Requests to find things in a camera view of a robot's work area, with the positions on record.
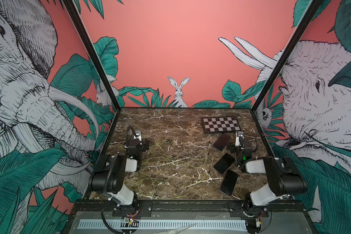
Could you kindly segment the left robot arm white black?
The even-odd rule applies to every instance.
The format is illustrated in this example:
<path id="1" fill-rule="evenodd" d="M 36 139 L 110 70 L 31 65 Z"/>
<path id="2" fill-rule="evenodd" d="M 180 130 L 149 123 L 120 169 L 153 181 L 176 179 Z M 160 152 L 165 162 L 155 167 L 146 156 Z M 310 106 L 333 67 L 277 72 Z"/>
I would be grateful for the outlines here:
<path id="1" fill-rule="evenodd" d="M 138 172 L 142 155 L 149 150 L 149 141 L 132 126 L 126 129 L 125 154 L 103 155 L 100 165 L 89 179 L 91 191 L 100 193 L 116 204 L 116 211 L 129 217 L 140 211 L 137 194 L 124 184 L 126 173 Z"/>

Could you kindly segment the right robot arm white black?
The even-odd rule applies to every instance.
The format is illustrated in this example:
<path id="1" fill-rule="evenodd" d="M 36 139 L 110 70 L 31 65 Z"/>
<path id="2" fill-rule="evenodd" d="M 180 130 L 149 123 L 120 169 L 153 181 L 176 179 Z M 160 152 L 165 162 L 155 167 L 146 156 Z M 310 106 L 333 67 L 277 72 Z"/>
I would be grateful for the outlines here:
<path id="1" fill-rule="evenodd" d="M 307 192 L 307 183 L 290 157 L 254 158 L 252 153 L 258 150 L 258 142 L 252 148 L 242 134 L 236 136 L 235 148 L 235 165 L 241 172 L 264 174 L 267 178 L 264 186 L 246 195 L 241 205 L 245 216 L 257 218 L 269 203 Z"/>

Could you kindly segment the pink edged smartphone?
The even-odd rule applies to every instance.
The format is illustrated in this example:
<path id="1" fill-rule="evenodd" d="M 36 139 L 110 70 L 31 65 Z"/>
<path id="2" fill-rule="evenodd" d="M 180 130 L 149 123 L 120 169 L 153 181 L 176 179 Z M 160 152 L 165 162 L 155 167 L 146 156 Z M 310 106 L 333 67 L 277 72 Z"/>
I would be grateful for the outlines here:
<path id="1" fill-rule="evenodd" d="M 220 186 L 220 191 L 227 196 L 231 196 L 235 189 L 238 177 L 238 173 L 228 169 Z"/>

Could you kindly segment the black smartphone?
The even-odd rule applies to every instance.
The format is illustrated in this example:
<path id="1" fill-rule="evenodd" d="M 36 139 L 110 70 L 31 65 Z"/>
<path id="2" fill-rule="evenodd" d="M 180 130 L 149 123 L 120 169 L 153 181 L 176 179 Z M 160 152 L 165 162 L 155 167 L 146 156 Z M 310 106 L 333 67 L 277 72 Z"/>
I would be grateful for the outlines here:
<path id="1" fill-rule="evenodd" d="M 229 167 L 234 163 L 235 158 L 232 157 L 230 154 L 226 153 L 218 162 L 214 165 L 214 169 L 220 173 L 224 174 Z"/>

